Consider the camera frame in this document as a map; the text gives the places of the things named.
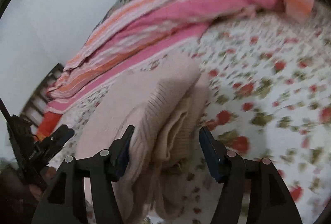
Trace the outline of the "person's left hand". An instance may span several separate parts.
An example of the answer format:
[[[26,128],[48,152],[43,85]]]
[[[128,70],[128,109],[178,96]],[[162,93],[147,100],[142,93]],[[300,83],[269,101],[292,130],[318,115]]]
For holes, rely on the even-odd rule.
[[[42,194],[40,186],[24,184],[12,166],[1,171],[1,211],[19,216],[33,214]]]

